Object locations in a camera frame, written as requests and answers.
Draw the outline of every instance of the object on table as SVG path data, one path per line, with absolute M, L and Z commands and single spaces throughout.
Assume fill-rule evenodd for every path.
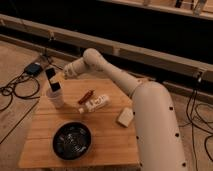
M 91 144 L 91 133 L 82 123 L 70 122 L 63 125 L 53 138 L 53 150 L 64 160 L 81 157 Z
M 79 101 L 78 104 L 83 104 L 94 94 L 94 90 L 89 90 Z
M 46 91 L 46 96 L 55 108 L 61 108 L 64 105 L 63 93 L 61 89 L 52 91 L 52 89 L 49 88 Z
M 52 91 L 54 92 L 61 89 L 61 86 L 55 77 L 56 73 L 54 68 L 46 69 L 45 72 Z
M 79 113 L 94 112 L 96 109 L 104 107 L 109 103 L 109 96 L 106 94 L 100 95 L 97 99 L 91 99 L 78 109 Z
M 124 127 L 128 127 L 131 121 L 133 120 L 134 115 L 132 109 L 125 107 L 122 112 L 120 113 L 117 122 Z

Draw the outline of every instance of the red object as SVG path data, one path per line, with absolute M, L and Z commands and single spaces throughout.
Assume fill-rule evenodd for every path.
M 90 90 L 88 91 L 84 97 L 82 97 L 79 101 L 78 104 L 83 104 L 84 102 L 86 102 L 94 93 L 94 90 Z

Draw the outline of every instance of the small wooden block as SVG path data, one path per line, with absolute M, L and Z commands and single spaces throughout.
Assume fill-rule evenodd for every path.
M 134 115 L 132 109 L 125 107 L 121 112 L 121 114 L 119 115 L 117 122 L 125 127 L 128 127 L 133 118 Z

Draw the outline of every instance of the power strip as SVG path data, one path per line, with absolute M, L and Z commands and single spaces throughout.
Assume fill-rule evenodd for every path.
M 51 57 L 40 55 L 37 59 L 25 67 L 24 72 L 36 77 L 52 62 L 53 60 Z

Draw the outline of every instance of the white container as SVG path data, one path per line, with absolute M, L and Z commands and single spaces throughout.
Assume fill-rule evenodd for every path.
M 61 108 L 64 105 L 63 94 L 61 89 L 53 92 L 52 89 L 49 88 L 46 91 L 46 96 L 52 102 L 55 108 Z
M 109 103 L 109 96 L 106 94 L 100 95 L 97 99 L 91 99 L 85 105 L 78 109 L 79 113 L 94 112 Z

